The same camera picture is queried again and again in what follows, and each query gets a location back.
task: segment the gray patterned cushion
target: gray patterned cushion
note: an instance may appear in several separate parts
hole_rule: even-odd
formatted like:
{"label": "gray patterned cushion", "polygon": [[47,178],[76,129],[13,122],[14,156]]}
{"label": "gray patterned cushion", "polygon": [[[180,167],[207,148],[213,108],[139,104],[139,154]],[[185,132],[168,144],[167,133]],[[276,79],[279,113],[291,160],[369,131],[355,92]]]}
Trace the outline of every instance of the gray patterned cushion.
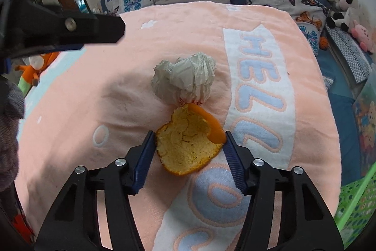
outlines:
{"label": "gray patterned cushion", "polygon": [[349,65],[356,83],[359,84],[367,80],[371,72],[371,66],[358,43],[354,41],[350,34],[338,27],[330,29],[326,26],[325,28]]}

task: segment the white plastic bag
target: white plastic bag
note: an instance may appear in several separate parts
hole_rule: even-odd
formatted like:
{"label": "white plastic bag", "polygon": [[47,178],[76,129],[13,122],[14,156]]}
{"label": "white plastic bag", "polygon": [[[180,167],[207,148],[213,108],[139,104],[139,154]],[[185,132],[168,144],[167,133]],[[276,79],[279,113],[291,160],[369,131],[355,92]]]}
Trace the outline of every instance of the white plastic bag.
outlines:
{"label": "white plastic bag", "polygon": [[189,58],[178,58],[175,64],[163,60],[154,68],[154,93],[168,104],[203,104],[210,96],[214,81],[215,60],[197,53]]}

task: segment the bed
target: bed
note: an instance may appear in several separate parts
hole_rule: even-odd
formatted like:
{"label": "bed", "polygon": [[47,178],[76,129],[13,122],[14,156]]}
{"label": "bed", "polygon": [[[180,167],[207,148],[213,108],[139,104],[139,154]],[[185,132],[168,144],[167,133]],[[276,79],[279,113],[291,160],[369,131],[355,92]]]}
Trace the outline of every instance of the bed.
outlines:
{"label": "bed", "polygon": [[[61,53],[41,76],[26,97],[16,179],[36,233],[76,166],[104,167],[169,121],[174,106],[153,94],[153,67],[198,51],[217,62],[204,107],[256,157],[278,168],[304,167],[335,213],[341,182],[358,176],[349,163],[359,145],[347,141],[356,128],[351,128],[352,92],[343,70],[331,50],[314,56],[286,12],[230,1],[156,5],[122,14],[127,34],[117,45]],[[320,67],[335,74],[329,93]],[[261,134],[249,132],[252,127]],[[346,163],[352,173],[341,177]],[[207,193],[208,182],[220,188]],[[144,189],[130,201],[146,250],[196,245],[233,250],[249,199],[236,191],[220,153],[183,178],[168,174],[154,156]],[[98,194],[102,244],[109,248],[103,203]],[[276,244],[280,209],[277,195],[270,246]]]}

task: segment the metal screw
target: metal screw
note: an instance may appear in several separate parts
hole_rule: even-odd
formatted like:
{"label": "metal screw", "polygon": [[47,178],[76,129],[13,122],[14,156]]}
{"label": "metal screw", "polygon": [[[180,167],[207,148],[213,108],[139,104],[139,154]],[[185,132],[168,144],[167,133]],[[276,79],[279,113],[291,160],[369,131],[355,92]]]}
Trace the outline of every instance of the metal screw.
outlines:
{"label": "metal screw", "polygon": [[115,161],[116,166],[124,166],[126,163],[127,163],[127,161],[125,159],[117,159]]}
{"label": "metal screw", "polygon": [[74,19],[72,19],[71,17],[68,17],[65,22],[65,27],[69,30],[69,31],[75,31],[77,29],[77,24],[76,24],[76,21]]}
{"label": "metal screw", "polygon": [[253,164],[255,164],[256,166],[263,166],[264,161],[262,159],[255,159],[253,160]]}
{"label": "metal screw", "polygon": [[297,175],[302,175],[304,170],[302,167],[295,167],[294,168],[294,172],[297,174]]}
{"label": "metal screw", "polygon": [[85,171],[84,166],[76,167],[76,169],[74,170],[74,172],[77,173],[77,174],[83,173],[84,171]]}

